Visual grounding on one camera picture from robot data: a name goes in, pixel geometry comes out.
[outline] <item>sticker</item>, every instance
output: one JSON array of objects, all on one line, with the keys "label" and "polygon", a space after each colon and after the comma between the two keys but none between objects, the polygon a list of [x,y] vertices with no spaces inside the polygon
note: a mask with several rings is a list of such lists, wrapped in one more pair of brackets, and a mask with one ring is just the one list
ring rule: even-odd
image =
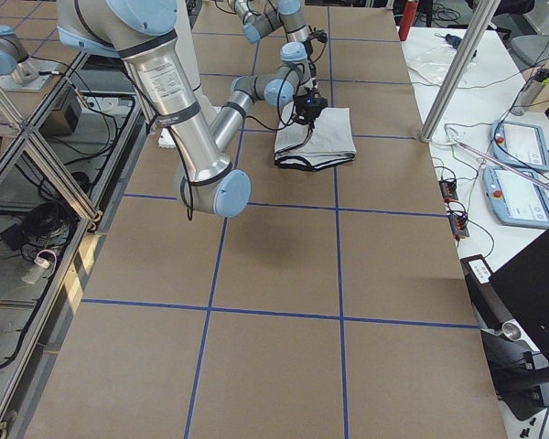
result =
[{"label": "sticker", "polygon": [[487,284],[490,281],[490,270],[481,259],[468,262],[469,268],[472,269],[472,272],[478,278],[478,281],[481,284]]},{"label": "sticker", "polygon": [[173,61],[167,61],[151,70],[138,71],[138,76],[145,85],[148,97],[154,103],[183,90],[183,82]]}]

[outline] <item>folded cloth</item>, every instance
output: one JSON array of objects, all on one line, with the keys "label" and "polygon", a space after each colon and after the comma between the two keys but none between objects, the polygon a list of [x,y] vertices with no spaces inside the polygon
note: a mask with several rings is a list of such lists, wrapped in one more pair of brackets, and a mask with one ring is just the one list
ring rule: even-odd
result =
[{"label": "folded cloth", "polygon": [[[291,103],[283,109],[281,120],[289,120],[292,111]],[[326,108],[312,134],[307,126],[293,123],[277,132],[274,141],[274,164],[284,168],[319,171],[355,157],[349,108]]]}]

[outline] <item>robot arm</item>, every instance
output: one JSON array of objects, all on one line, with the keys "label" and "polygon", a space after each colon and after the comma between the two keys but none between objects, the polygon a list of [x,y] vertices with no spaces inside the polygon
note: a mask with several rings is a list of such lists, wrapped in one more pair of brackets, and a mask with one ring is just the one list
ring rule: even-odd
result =
[{"label": "robot arm", "polygon": [[301,43],[285,45],[278,71],[235,81],[230,99],[209,124],[175,51],[176,4],[176,0],[59,0],[59,38],[75,49],[123,60],[181,154],[184,166],[177,171],[175,189],[183,203],[191,210],[233,217],[248,202],[250,179],[231,169],[223,150],[255,101],[282,106],[299,91],[312,90],[308,55]]},{"label": "robot arm", "polygon": [[0,26],[0,76],[12,74],[14,82],[27,84],[38,71],[12,27]]}]

